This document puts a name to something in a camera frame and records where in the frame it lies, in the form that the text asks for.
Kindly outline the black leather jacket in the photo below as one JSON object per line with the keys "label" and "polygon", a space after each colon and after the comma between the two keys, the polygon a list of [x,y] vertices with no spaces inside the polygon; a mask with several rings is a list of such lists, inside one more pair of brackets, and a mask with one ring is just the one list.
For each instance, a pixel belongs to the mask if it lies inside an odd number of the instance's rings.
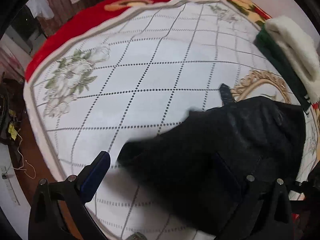
{"label": "black leather jacket", "polygon": [[300,106],[256,96],[191,111],[175,128],[127,142],[118,163],[188,226],[220,239],[293,239],[287,186],[306,139]]}

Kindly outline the white fluffy folded garment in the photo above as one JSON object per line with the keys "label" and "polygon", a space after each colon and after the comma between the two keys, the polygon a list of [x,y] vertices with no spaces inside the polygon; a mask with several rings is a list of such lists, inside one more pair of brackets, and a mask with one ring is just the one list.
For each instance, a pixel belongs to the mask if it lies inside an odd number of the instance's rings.
{"label": "white fluffy folded garment", "polygon": [[313,39],[292,19],[279,16],[264,24],[306,88],[312,103],[319,102],[319,57]]}

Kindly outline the dark green folded garment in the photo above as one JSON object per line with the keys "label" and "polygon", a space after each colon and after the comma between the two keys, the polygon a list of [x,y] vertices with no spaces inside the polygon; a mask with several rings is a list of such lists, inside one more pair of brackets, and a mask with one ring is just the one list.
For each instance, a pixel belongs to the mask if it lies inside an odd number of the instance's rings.
{"label": "dark green folded garment", "polygon": [[283,77],[300,103],[303,111],[306,112],[311,106],[306,88],[291,67],[280,46],[276,44],[264,27],[262,27],[261,31],[257,34],[254,44]]}

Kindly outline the red floral blanket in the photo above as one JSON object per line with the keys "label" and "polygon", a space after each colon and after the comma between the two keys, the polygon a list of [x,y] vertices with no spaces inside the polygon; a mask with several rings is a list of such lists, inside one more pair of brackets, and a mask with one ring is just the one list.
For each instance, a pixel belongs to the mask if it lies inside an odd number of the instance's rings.
{"label": "red floral blanket", "polygon": [[[73,16],[58,31],[50,36],[39,51],[33,56],[25,71],[25,80],[29,81],[39,64],[53,51],[69,39],[79,36],[97,25],[119,16],[125,10],[140,5],[168,2],[170,0],[104,0],[84,9]],[[251,0],[226,0],[243,12],[254,23],[261,26],[271,16]]]}

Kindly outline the clothes rack with hanging garments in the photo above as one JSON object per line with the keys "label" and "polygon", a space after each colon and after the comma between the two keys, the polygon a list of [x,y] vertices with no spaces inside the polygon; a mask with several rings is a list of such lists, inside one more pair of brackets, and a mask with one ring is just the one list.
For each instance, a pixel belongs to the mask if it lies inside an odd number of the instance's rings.
{"label": "clothes rack with hanging garments", "polygon": [[40,42],[99,0],[1,0],[1,76],[22,83]]}

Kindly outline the white floral diamond-pattern cloth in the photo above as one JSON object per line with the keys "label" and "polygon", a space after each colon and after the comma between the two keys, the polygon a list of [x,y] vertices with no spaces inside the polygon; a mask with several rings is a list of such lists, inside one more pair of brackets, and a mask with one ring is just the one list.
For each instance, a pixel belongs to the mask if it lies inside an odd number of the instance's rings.
{"label": "white floral diamond-pattern cloth", "polygon": [[[170,0],[127,9],[46,57],[24,99],[55,181],[39,181],[29,239],[73,238],[61,204],[83,239],[220,239],[168,211],[118,156],[127,142],[165,133],[191,111],[221,107],[221,85],[235,102],[264,96],[301,107],[254,44],[262,27],[226,0]],[[319,110],[311,102],[303,113],[304,150],[287,194],[293,239],[319,239]],[[101,151],[111,166],[83,204],[77,177]]]}

